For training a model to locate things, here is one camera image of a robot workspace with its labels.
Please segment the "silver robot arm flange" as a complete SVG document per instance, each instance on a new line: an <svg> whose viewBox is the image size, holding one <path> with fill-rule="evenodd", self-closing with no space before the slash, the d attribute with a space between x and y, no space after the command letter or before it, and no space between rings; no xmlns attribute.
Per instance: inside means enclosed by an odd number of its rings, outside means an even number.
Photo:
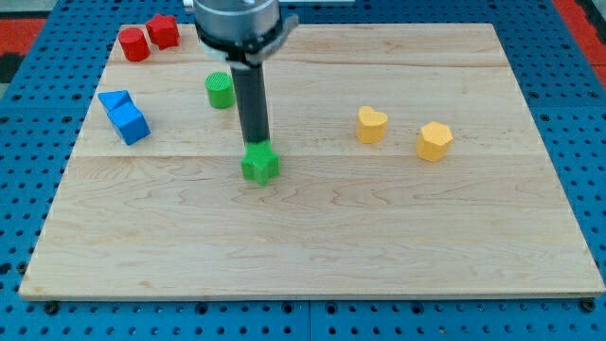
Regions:
<svg viewBox="0 0 606 341"><path fill-rule="evenodd" d="M298 26L297 15L281 14L277 0L184 0L195 16L204 51L237 69L263 64Z"/></svg>

